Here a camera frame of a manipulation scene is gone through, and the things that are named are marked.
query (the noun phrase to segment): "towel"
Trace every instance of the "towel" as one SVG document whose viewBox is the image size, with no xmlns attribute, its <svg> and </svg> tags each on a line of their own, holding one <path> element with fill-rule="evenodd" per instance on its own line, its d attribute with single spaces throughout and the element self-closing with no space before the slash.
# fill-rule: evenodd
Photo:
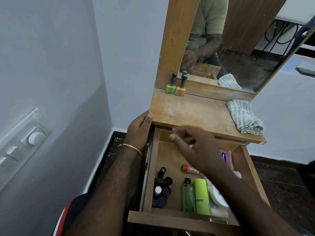
<svg viewBox="0 0 315 236">
<path fill-rule="evenodd" d="M 242 90 L 242 87 L 238 85 L 232 74 L 223 75 L 221 78 L 219 78 L 218 84 L 221 87 Z"/>
<path fill-rule="evenodd" d="M 245 100 L 232 100 L 226 103 L 236 128 L 241 133 L 262 135 L 264 126 L 262 120 L 257 118 L 251 110 L 251 104 Z"/>
</svg>

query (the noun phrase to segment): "mirror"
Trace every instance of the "mirror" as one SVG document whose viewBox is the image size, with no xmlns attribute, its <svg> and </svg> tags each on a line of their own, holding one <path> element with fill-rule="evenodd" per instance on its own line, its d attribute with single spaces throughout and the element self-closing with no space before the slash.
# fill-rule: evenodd
<svg viewBox="0 0 315 236">
<path fill-rule="evenodd" d="M 179 71 L 188 81 L 257 93 L 306 31 L 275 19 L 286 0 L 268 1 L 200 0 Z"/>
</svg>

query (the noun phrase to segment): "left hand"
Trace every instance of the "left hand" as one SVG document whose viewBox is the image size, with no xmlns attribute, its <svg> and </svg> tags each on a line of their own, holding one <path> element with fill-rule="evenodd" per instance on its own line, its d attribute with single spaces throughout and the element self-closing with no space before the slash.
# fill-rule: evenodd
<svg viewBox="0 0 315 236">
<path fill-rule="evenodd" d="M 149 110 L 138 116 L 129 125 L 124 143 L 142 150 L 147 142 L 151 123 L 152 113 Z"/>
<path fill-rule="evenodd" d="M 180 70 L 186 70 L 195 65 L 198 61 L 198 56 L 193 50 L 186 50 L 184 52 L 183 60 L 181 61 Z"/>
</svg>

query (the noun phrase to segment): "open drawer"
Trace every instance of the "open drawer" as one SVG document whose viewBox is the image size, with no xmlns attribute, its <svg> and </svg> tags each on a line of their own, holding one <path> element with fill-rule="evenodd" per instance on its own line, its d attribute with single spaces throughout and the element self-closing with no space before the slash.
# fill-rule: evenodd
<svg viewBox="0 0 315 236">
<path fill-rule="evenodd" d="M 164 127 L 155 128 L 147 154 L 148 165 L 140 211 L 129 211 L 128 222 L 218 235 L 241 235 L 241 228 L 232 212 L 229 212 L 229 218 L 218 218 L 180 211 L 180 187 L 184 179 L 191 178 L 193 184 L 196 178 L 202 178 L 202 176 L 181 170 L 182 165 L 188 165 L 188 162 L 171 142 L 169 138 L 171 133 L 170 129 Z M 219 137 L 216 137 L 216 141 L 220 149 L 232 151 L 234 169 L 242 174 L 242 180 L 269 205 L 245 143 Z M 161 167 L 166 167 L 166 176 L 173 180 L 172 193 L 164 209 L 152 207 L 155 174 Z"/>
</svg>

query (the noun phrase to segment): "lime green container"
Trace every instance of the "lime green container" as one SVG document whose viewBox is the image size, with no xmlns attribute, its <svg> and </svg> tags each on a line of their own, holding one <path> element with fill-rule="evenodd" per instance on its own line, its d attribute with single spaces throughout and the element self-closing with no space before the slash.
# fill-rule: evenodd
<svg viewBox="0 0 315 236">
<path fill-rule="evenodd" d="M 197 214 L 211 215 L 207 183 L 204 179 L 195 179 L 195 200 Z"/>
</svg>

